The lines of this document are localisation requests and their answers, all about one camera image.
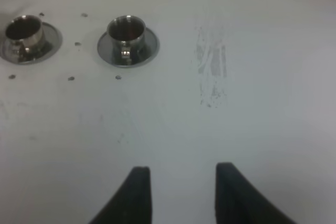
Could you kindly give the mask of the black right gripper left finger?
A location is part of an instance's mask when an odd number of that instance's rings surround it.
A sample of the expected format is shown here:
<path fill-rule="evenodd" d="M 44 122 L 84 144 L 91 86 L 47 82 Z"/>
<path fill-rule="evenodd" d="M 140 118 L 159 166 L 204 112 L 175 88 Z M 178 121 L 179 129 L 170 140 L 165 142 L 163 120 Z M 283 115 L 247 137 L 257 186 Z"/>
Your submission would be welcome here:
<path fill-rule="evenodd" d="M 91 223 L 152 223 L 151 173 L 134 167 Z"/>

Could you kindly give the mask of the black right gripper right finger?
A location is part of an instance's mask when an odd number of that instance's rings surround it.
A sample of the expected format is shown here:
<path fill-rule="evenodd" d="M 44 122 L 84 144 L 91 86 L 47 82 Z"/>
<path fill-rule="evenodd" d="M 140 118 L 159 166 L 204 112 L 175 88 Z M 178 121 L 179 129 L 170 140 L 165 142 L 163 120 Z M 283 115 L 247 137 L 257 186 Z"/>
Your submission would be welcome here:
<path fill-rule="evenodd" d="M 232 163 L 216 165 L 215 217 L 217 223 L 294 223 Z"/>

